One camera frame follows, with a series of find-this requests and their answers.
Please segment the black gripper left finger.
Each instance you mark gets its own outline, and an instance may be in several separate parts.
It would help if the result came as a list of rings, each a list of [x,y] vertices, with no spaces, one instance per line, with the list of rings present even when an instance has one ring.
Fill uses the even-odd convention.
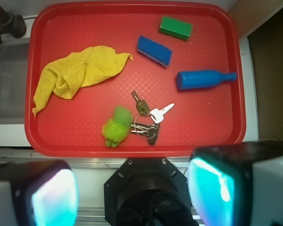
[[[73,226],[75,173],[62,160],[0,164],[0,226]]]

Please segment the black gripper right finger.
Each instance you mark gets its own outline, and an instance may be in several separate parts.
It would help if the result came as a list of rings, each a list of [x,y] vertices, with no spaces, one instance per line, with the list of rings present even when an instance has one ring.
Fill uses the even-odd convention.
[[[207,226],[283,226],[283,142],[196,148],[187,180]]]

